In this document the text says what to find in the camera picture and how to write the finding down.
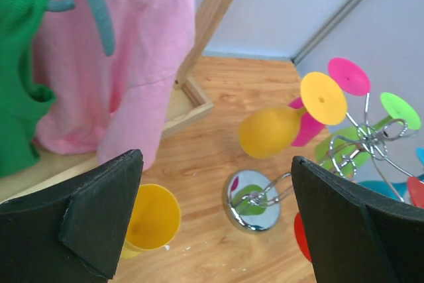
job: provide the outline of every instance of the green cloth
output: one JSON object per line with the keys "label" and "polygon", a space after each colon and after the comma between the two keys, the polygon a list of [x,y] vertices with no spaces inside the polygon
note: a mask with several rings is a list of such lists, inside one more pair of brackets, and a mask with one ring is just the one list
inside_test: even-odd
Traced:
{"label": "green cloth", "polygon": [[0,0],[0,176],[39,160],[35,128],[55,97],[32,78],[32,40],[49,0]]}

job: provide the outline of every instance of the metal stand base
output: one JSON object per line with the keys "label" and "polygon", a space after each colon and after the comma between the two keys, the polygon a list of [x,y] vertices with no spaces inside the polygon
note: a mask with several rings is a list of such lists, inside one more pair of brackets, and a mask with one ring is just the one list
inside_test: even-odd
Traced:
{"label": "metal stand base", "polygon": [[[265,175],[255,170],[241,170],[229,178],[224,187],[223,201],[225,212],[237,227],[250,233],[258,233],[277,223],[281,214],[280,204],[262,207],[254,201],[258,193],[270,183]],[[268,199],[278,197],[277,189],[271,187],[265,196]]]}

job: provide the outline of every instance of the wooden tabletop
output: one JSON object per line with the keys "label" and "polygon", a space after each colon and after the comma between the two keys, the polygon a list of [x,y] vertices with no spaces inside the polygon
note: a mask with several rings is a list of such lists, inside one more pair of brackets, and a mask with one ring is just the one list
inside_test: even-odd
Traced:
{"label": "wooden tabletop", "polygon": [[227,219],[221,199],[225,181],[237,170],[250,168],[275,178],[290,170],[294,155],[313,158],[315,145],[328,136],[325,131],[307,147],[291,147],[266,160],[249,157],[238,144],[237,129],[245,117],[299,95],[294,66],[204,57],[195,78],[215,103],[214,110],[162,141],[156,163],[142,178],[142,183],[160,184],[176,195],[182,209],[180,232],[169,250],[122,260],[113,282],[315,282],[293,233],[298,211],[294,196],[282,202],[278,224],[259,235],[238,230]]}

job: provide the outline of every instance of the white wall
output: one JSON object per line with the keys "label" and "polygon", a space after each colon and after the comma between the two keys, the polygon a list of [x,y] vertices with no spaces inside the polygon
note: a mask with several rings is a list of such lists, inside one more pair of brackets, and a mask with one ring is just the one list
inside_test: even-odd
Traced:
{"label": "white wall", "polygon": [[345,1],[234,0],[207,50],[290,57]]}
{"label": "white wall", "polygon": [[[344,21],[297,66],[301,75],[325,71],[335,56],[355,61],[368,73],[372,84],[372,116],[385,112],[379,94],[389,91],[407,100],[424,119],[424,0],[363,0]],[[361,119],[363,99],[348,96],[349,112]],[[413,174],[421,174],[415,149],[424,146],[424,134],[393,142],[391,157]],[[384,165],[393,181],[405,176]],[[379,179],[368,163],[359,180]]]}

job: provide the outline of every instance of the wooden beam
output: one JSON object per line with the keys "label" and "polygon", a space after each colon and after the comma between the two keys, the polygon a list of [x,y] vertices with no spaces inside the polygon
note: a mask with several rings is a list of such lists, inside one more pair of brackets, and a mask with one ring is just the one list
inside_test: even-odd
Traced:
{"label": "wooden beam", "polygon": [[232,1],[233,0],[203,0],[196,14],[195,44],[178,70],[176,87],[181,88],[187,80],[197,59],[205,50],[207,43],[221,23]]}

